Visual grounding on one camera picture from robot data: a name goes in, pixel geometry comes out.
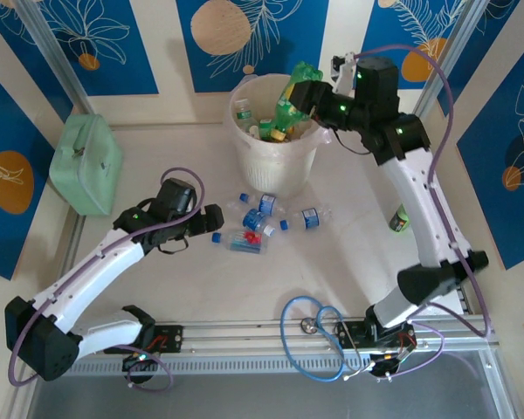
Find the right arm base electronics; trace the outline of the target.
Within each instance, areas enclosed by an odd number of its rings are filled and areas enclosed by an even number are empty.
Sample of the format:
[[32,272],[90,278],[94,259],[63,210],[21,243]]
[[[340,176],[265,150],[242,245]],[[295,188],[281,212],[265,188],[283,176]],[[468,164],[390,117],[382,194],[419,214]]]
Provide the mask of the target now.
[[373,364],[369,373],[377,379],[387,378],[398,372],[400,365],[414,352],[413,349],[405,348],[401,352],[372,354],[370,360]]

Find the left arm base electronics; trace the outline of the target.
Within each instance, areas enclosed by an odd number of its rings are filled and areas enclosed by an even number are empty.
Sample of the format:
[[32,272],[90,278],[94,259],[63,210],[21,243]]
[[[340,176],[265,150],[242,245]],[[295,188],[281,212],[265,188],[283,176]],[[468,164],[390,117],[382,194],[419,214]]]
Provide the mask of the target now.
[[148,372],[156,371],[157,363],[145,354],[132,353],[122,360],[123,372]]

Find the clear bottle red blue label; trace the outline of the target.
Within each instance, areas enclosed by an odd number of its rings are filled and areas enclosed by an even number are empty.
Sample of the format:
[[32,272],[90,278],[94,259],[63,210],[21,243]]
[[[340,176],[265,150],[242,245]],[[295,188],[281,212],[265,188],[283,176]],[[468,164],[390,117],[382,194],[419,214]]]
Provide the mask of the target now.
[[266,236],[248,230],[230,230],[225,233],[213,232],[211,242],[222,245],[229,251],[262,255],[266,252]]

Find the mint green zip case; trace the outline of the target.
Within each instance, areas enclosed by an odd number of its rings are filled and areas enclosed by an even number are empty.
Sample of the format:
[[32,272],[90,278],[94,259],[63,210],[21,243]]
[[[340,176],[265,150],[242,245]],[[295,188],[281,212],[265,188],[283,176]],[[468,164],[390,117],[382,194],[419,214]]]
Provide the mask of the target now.
[[65,122],[49,168],[55,189],[81,216],[107,216],[123,152],[99,114],[73,114]]

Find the clear bottle blue cap label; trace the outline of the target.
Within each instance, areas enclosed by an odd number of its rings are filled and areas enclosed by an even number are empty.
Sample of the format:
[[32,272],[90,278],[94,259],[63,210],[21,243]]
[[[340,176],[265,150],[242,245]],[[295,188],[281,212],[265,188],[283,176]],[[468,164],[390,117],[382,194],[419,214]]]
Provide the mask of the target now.
[[278,197],[270,194],[241,193],[239,200],[268,216],[278,217],[287,213],[285,204]]
[[327,223],[332,216],[328,206],[310,207],[288,214],[279,221],[282,231],[315,230]]

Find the green bottle dark label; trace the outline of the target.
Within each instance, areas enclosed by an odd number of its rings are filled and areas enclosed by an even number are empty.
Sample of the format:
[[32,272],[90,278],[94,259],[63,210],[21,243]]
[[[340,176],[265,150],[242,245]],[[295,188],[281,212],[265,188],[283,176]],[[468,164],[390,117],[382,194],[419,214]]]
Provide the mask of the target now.
[[389,221],[389,227],[396,233],[404,231],[410,224],[409,217],[401,205]]

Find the perforated grey metal strip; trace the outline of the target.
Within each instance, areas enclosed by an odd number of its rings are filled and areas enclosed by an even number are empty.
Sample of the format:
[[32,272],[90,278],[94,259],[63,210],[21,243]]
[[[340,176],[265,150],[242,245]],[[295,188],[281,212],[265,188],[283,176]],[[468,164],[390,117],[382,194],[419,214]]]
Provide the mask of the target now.
[[[338,370],[343,373],[352,373],[356,370],[370,372],[378,369],[379,362],[384,357],[380,354],[347,353],[341,358],[334,354],[309,354],[297,357],[301,368],[311,374],[324,378],[333,376]],[[133,378],[139,376],[193,374],[296,374],[298,370],[285,355],[269,356],[181,356],[180,354],[165,354],[162,357],[162,366],[150,359],[138,360],[138,366],[130,367],[118,354],[89,356],[75,362],[62,377],[69,376],[121,376],[131,374]]]

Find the aluminium frame post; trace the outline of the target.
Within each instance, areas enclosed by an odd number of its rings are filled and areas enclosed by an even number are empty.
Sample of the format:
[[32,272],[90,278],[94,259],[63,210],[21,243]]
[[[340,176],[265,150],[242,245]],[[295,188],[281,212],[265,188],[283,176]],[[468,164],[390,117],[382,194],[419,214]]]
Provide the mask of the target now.
[[[457,100],[478,70],[479,64],[497,38],[500,29],[491,17],[491,0],[463,0],[464,9],[441,52],[439,64]],[[442,93],[441,78],[432,72],[415,106],[414,113],[425,120],[431,109],[440,106],[448,112],[448,94]]]
[[26,30],[76,110],[79,113],[95,114],[85,89],[41,13],[38,4],[33,0],[12,0],[12,2]]

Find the aluminium mounting rail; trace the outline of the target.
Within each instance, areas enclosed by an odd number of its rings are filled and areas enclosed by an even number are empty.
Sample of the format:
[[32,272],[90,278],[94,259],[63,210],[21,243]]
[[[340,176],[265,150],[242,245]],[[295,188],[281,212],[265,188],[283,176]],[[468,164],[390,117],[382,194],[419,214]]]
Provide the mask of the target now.
[[[497,343],[485,341],[472,333],[460,321],[446,316],[424,316],[414,320],[403,334],[409,342],[417,344],[416,350],[436,349],[440,339],[445,339],[446,350],[483,349]],[[325,353],[330,349],[328,340],[319,333],[305,333],[298,319],[245,320],[221,322],[161,323],[154,334],[138,347],[158,354],[193,354],[229,356],[231,354],[281,354],[281,331],[294,353]]]

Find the aluminium side rail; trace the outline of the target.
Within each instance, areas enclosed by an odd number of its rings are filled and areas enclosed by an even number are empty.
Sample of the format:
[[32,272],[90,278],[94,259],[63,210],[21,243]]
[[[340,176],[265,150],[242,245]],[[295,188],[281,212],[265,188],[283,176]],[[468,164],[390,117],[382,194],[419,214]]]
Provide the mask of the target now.
[[449,249],[449,255],[455,257],[455,263],[452,265],[452,267],[455,269],[455,272],[459,272],[459,269],[461,269],[464,273],[464,277],[462,279],[458,279],[456,284],[456,289],[462,293],[464,298],[464,301],[461,304],[462,308],[467,309],[467,314],[472,312],[472,307],[469,305],[470,300],[466,298],[465,289],[463,288],[464,283],[468,281],[475,293],[475,299],[479,304],[479,311],[483,316],[484,329],[478,329],[463,315],[460,315],[449,307],[438,303],[438,298],[433,299],[431,302],[425,303],[425,305],[427,307],[436,307],[438,310],[442,310],[450,314],[456,320],[460,321],[465,327],[467,327],[472,333],[476,334],[479,338],[485,341],[492,341],[494,338],[492,320],[486,307],[485,299],[480,290],[479,283],[475,277],[475,274],[478,273],[481,268],[479,267],[479,262],[475,262],[474,266],[472,266],[472,256],[479,256],[479,251],[473,252],[469,243],[461,234],[461,231],[459,230],[459,227],[451,213],[450,206],[445,199],[444,192],[436,174],[438,161],[445,149],[446,144],[450,140],[452,125],[453,121],[452,119],[449,119],[441,142],[438,144],[436,151],[432,155],[431,165],[427,172],[425,190],[431,195],[431,202],[434,205],[435,211],[437,213],[436,218],[443,226],[442,239],[447,242],[446,247]]

